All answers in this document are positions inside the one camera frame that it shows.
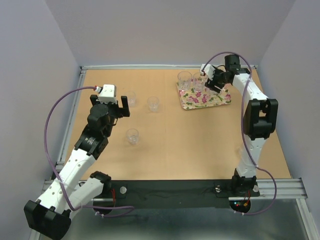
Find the large clear tumbler glass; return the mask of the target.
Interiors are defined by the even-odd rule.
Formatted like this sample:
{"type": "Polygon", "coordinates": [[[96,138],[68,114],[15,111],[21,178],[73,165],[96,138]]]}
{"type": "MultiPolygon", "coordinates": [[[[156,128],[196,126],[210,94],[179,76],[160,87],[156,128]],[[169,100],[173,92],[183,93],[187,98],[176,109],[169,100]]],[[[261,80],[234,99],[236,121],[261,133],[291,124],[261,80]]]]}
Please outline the large clear tumbler glass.
{"type": "Polygon", "coordinates": [[[188,71],[181,71],[178,75],[177,86],[180,91],[187,91],[190,88],[192,74],[188,71]]]}

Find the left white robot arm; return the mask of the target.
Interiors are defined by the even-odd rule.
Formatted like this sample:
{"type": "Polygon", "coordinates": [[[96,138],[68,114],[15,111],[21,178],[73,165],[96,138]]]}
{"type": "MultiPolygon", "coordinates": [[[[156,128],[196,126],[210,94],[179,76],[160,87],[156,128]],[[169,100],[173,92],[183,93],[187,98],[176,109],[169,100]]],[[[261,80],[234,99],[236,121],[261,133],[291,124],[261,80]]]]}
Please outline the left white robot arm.
{"type": "Polygon", "coordinates": [[[121,97],[122,106],[115,99],[94,94],[90,100],[87,124],[67,163],[60,172],[55,172],[56,177],[45,192],[36,201],[29,200],[23,209],[29,227],[52,240],[61,240],[66,235],[72,219],[80,210],[91,208],[89,202],[93,198],[111,195],[110,206],[94,209],[102,217],[116,208],[116,191],[109,175],[95,171],[82,186],[76,186],[106,148],[118,119],[130,116],[128,98],[121,97]]]}

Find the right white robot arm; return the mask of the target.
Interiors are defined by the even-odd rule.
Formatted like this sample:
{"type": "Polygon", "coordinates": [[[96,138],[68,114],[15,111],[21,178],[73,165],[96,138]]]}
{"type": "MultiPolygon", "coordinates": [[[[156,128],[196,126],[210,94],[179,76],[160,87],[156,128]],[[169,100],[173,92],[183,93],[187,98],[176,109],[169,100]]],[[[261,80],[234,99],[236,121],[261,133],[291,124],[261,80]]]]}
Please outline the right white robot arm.
{"type": "Polygon", "coordinates": [[[235,195],[242,195],[255,188],[262,148],[276,129],[279,103],[256,85],[251,66],[241,66],[242,56],[234,52],[225,52],[224,55],[223,70],[207,62],[201,65],[200,73],[207,77],[205,86],[216,93],[227,84],[241,93],[243,150],[227,189],[235,195]]]}

